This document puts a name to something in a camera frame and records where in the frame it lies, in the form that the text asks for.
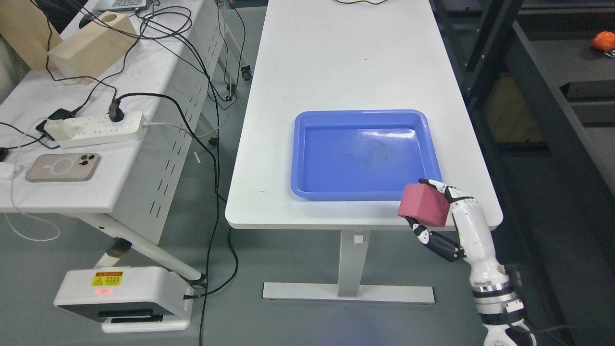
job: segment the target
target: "red light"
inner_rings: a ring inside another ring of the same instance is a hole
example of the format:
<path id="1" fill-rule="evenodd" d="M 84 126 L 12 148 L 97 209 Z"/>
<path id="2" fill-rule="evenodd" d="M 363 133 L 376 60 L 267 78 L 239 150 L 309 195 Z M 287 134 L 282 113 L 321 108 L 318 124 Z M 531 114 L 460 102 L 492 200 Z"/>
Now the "red light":
<path id="1" fill-rule="evenodd" d="M 109 294 L 113 294 L 113 288 L 96 288 L 94 290 L 94 294 L 97 296 L 107 296 Z"/>

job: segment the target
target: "pink cube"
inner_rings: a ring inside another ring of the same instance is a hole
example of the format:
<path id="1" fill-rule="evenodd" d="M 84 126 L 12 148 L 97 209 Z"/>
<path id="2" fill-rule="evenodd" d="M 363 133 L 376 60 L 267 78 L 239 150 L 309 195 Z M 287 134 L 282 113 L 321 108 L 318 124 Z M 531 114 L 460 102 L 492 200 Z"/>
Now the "pink cube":
<path id="1" fill-rule="evenodd" d="M 449 208 L 438 190 L 426 184 L 408 184 L 403 190 L 397 215 L 413 217 L 427 227 L 444 227 Z"/>

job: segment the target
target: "blue tray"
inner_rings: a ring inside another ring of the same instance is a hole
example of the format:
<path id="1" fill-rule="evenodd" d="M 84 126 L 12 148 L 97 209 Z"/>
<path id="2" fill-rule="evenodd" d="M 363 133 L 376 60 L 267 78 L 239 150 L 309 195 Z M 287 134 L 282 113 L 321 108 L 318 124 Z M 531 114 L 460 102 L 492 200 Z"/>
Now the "blue tray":
<path id="1" fill-rule="evenodd" d="M 419 178 L 442 180 L 419 111 L 307 111 L 295 119 L 291 188 L 300 197 L 395 201 Z"/>

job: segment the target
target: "white table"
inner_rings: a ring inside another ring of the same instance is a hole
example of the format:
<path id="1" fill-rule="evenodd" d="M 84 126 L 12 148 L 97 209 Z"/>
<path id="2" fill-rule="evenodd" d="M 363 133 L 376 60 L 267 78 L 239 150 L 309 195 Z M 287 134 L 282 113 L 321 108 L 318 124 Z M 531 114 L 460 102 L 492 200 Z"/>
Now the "white table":
<path id="1" fill-rule="evenodd" d="M 265 283 L 263 297 L 434 302 L 432 288 L 360 285 L 370 232 L 410 230 L 398 201 L 308 201 L 290 188 L 298 114 L 407 108 L 426 115 L 443 180 L 473 194 L 497 227 L 502 211 L 429 1 L 270 0 L 226 218 L 235 228 L 341 230 L 341 244 L 338 284 Z M 454 230 L 451 217 L 444 229 Z"/>
<path id="2" fill-rule="evenodd" d="M 96 0 L 89 1 L 92 8 Z M 213 0 L 164 1 L 165 6 L 185 6 L 192 13 L 192 29 L 184 33 L 200 52 L 207 71 L 213 74 L 223 46 L 218 29 L 218 8 Z M 70 36 L 77 28 L 81 15 L 62 33 Z M 179 28 L 180 17 L 163 15 L 156 19 L 169 28 Z M 137 28 L 140 20 L 132 17 Z M 151 36 L 159 36 L 148 31 Z M 175 38 L 159 40 L 174 53 L 195 63 L 189 50 Z M 101 75 L 107 76 L 121 68 L 121 60 Z M 54 71 L 57 78 L 59 71 Z M 129 53 L 126 69 L 119 76 L 106 81 L 119 89 L 118 95 L 128 92 L 156 92 L 175 98 L 189 119 L 192 128 L 197 123 L 207 95 L 207 79 L 187 63 L 151 40 L 140 41 Z M 68 110 L 80 105 L 94 83 L 87 86 L 74 81 L 54 82 L 46 71 L 31 71 L 0 105 L 0 121 L 27 130 L 37 119 L 51 115 L 58 108 Z M 103 115 L 111 101 L 110 89 L 100 86 L 94 98 L 79 116 Z M 182 124 L 177 108 L 171 102 L 155 97 L 129 97 L 122 101 L 125 111 L 141 111 L 148 121 Z M 2 145 L 19 145 L 22 136 L 6 126 L 0 126 Z M 188 280 L 202 281 L 202 274 L 179 261 L 157 246 L 169 207 L 181 174 L 191 138 L 168 126 L 146 129 L 140 140 L 92 145 L 49 151 L 40 145 L 22 148 L 18 164 L 24 169 L 15 177 L 13 194 L 15 206 L 28 213 L 59 213 L 77 217 L 112 237 L 124 238 L 133 248 L 158 261 Z M 30 183 L 25 172 L 41 154 L 88 153 L 101 156 L 93 177 L 87 182 Z M 15 158 L 15 151 L 8 161 Z M 0 212 L 15 212 L 10 200 L 10 181 L 0 180 Z"/>

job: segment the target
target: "table caster wheel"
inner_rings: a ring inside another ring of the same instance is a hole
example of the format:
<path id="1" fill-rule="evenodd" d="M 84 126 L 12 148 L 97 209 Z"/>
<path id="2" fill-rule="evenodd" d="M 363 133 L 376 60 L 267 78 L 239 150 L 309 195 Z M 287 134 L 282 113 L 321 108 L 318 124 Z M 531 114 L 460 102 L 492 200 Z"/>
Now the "table caster wheel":
<path id="1" fill-rule="evenodd" d="M 249 81 L 250 78 L 252 78 L 252 69 L 250 65 L 241 68 L 241 78 L 243 78 L 244 81 Z"/>

